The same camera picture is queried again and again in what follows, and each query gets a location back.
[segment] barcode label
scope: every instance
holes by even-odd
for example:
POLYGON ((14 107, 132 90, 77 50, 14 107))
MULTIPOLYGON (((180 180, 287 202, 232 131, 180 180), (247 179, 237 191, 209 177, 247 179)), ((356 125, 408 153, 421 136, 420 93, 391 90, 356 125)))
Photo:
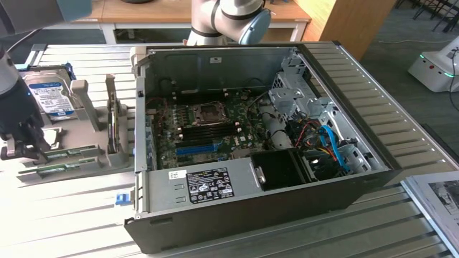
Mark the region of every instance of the barcode label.
POLYGON ((187 176, 187 171, 185 170, 169 171, 169 180, 179 179, 179 178, 185 178, 185 176, 187 176))

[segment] aluminum slatted surface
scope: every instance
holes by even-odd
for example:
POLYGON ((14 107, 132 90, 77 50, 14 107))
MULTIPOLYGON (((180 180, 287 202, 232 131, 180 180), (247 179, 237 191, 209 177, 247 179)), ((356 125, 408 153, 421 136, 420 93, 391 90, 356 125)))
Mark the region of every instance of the aluminum slatted surface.
MULTIPOLYGON (((26 196, 30 202, 12 198, 0 203, 1 210, 13 209, 24 218, 9 225, 16 231, 0 234, 0 257, 451 257, 396 182, 407 175, 451 171, 455 165, 343 50, 328 42, 307 47, 407 168, 383 190, 343 211, 148 256, 116 224, 124 210, 112 207, 115 193, 133 185, 129 173, 12 189, 10 196, 26 196)), ((107 99, 104 74, 112 71, 121 102, 132 106, 128 51, 125 46, 49 46, 38 63, 69 61, 100 105, 107 99)))

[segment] floor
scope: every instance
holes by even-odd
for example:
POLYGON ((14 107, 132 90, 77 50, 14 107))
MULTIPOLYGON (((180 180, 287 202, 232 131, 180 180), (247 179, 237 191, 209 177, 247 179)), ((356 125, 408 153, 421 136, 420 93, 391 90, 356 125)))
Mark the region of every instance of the floor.
MULTIPOLYGON (((400 40, 444 41, 452 40, 459 35, 459 28, 449 33, 443 33, 444 24, 432 32, 437 18, 429 20, 429 13, 424 12, 416 20, 412 15, 408 1, 399 9, 393 9, 385 19, 365 55, 361 64, 395 97, 404 109, 417 120, 427 123, 441 137, 451 149, 459 153, 459 112, 452 108, 448 94, 431 92, 408 74, 407 69, 423 51, 436 51, 447 43, 407 42, 385 44, 379 41, 395 42, 400 40)), ((0 40, 8 48, 21 38, 21 35, 0 40)), ((33 44, 103 44, 103 35, 97 30, 44 30, 28 40, 12 53, 13 61, 25 61, 33 44)), ((453 93, 459 105, 459 93, 453 93)))

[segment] white table leg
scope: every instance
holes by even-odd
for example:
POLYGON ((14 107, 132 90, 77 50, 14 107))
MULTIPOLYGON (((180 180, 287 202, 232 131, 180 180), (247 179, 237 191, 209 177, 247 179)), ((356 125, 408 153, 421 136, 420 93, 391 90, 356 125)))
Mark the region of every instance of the white table leg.
POLYGON ((296 23, 292 36, 289 37, 289 41, 301 41, 304 30, 307 29, 307 23, 296 23))
POLYGON ((101 23, 100 30, 103 33, 103 37, 105 38, 107 45, 116 45, 116 37, 115 37, 115 24, 113 23, 101 23))

